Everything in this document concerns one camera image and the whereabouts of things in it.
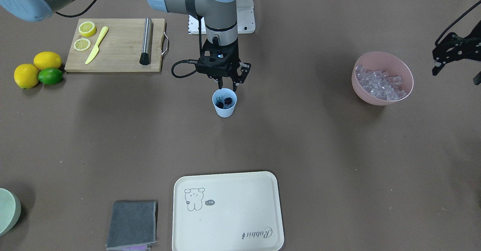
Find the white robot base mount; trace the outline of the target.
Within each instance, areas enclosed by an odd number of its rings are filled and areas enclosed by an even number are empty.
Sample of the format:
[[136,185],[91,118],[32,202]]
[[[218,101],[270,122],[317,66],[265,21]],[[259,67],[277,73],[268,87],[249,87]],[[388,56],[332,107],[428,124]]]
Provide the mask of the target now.
[[[237,33],[251,34],[256,30],[254,16],[254,0],[236,0],[237,6]],[[206,24],[204,18],[201,19],[201,34],[206,34]],[[189,16],[188,34],[199,33],[199,22],[195,17]]]

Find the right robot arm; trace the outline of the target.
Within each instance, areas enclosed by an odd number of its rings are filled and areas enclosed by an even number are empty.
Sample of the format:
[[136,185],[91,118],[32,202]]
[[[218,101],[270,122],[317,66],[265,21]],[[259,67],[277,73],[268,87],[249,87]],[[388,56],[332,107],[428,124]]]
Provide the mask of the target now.
[[[76,0],[1,0],[1,6],[24,21],[38,22]],[[195,71],[207,75],[223,87],[229,77],[233,90],[245,82],[251,64],[239,59],[239,12],[245,9],[254,16],[253,0],[147,0],[151,8],[162,12],[186,14],[196,18],[206,29],[206,41],[200,44],[200,56],[192,63]]]

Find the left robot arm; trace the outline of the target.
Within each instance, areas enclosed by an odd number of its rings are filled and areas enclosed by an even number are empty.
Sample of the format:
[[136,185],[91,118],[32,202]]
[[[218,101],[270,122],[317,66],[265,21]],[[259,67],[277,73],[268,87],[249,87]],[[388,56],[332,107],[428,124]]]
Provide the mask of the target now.
[[434,43],[432,51],[435,65],[432,68],[432,75],[436,76],[448,63],[468,59],[472,61],[481,61],[481,22],[479,21],[466,37],[460,37],[455,32],[448,32],[457,22],[462,20],[464,16],[480,6],[480,0],[472,5],[468,10],[464,11],[460,17],[453,21]]

